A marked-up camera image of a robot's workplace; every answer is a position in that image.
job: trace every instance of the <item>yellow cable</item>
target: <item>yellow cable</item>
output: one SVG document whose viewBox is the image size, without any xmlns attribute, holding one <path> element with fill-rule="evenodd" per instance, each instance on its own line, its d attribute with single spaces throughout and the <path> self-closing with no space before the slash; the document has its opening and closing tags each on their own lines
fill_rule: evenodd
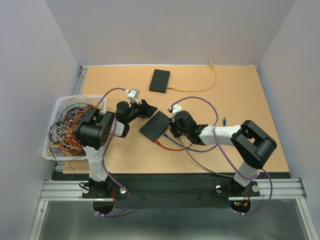
<svg viewBox="0 0 320 240">
<path fill-rule="evenodd" d="M 211 89 L 214 85 L 216 85 L 217 81 L 218 81 L 218 76 L 217 76 L 217 72 L 216 72 L 216 69 L 215 69 L 215 66 L 214 64 L 210 61 L 209 62 L 212 69 L 213 69 L 213 72 L 214 72 L 214 76 L 215 76 L 215 81 L 214 83 L 212 84 L 212 86 L 206 88 L 206 89 L 203 89 L 203 90 L 181 90 L 181 89 L 178 89 L 178 88 L 175 88 L 175 87 L 172 87 L 172 86 L 167 86 L 166 88 L 167 89 L 173 89 L 173 90 L 176 90 L 176 91 L 179 91 L 179 92 L 189 92 L 189 93 L 196 93 L 196 92 L 203 92 L 203 91 L 207 91 L 209 89 Z"/>
</svg>

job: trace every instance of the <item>wall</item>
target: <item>wall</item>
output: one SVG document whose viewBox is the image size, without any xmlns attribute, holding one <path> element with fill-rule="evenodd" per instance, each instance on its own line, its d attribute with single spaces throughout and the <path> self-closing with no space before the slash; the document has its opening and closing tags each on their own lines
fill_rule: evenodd
<svg viewBox="0 0 320 240">
<path fill-rule="evenodd" d="M 292 175 L 320 236 L 320 1 L 297 0 L 258 73 Z"/>
<path fill-rule="evenodd" d="M 46 0 L 81 66 L 258 64 L 295 0 Z"/>
<path fill-rule="evenodd" d="M 0 11 L 0 239 L 27 240 L 54 169 L 37 149 L 79 66 L 44 0 L 1 0 Z"/>
</svg>

